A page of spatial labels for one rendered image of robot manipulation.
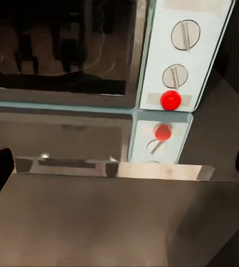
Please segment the microwave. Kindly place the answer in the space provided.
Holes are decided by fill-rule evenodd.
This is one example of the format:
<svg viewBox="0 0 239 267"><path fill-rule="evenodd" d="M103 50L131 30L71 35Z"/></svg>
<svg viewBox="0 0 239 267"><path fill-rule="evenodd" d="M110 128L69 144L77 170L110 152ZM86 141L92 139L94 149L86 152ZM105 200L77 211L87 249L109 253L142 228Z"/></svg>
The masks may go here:
<svg viewBox="0 0 239 267"><path fill-rule="evenodd" d="M194 112L236 0L0 0L0 101Z"/></svg>

